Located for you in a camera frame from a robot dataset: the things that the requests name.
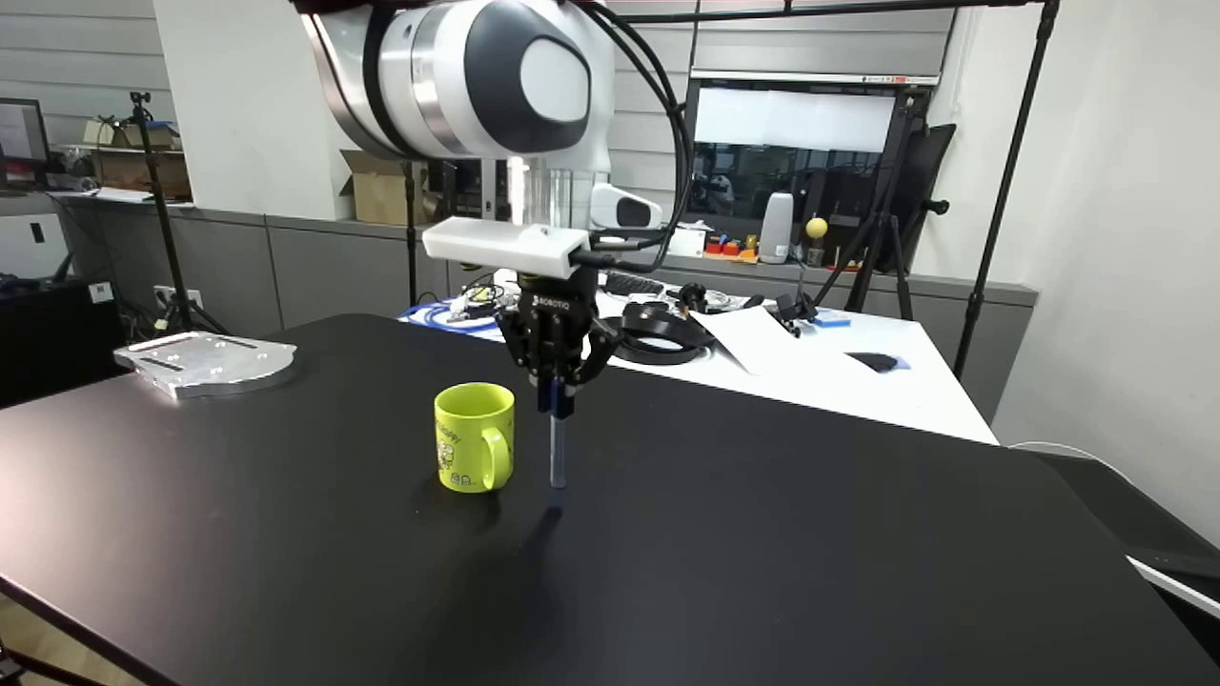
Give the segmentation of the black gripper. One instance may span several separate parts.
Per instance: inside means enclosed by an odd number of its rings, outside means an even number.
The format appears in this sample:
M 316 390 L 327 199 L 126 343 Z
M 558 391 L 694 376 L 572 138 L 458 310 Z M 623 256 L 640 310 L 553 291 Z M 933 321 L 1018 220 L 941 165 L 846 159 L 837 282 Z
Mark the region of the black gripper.
M 618 343 L 618 333 L 597 310 L 597 274 L 572 277 L 524 274 L 519 292 L 497 305 L 497 322 L 513 363 L 534 382 L 550 382 L 550 367 L 567 367 L 567 383 L 591 383 Z

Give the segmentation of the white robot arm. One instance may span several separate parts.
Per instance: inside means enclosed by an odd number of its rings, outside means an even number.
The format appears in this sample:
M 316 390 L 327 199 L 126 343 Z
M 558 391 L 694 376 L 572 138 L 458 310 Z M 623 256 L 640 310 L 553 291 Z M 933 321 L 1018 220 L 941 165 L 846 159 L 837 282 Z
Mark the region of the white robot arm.
M 597 277 L 663 241 L 611 181 L 613 43 L 604 0 L 290 0 L 339 128 L 383 159 L 528 159 L 519 220 L 443 218 L 422 251 L 513 272 L 513 357 L 579 390 L 613 353 Z

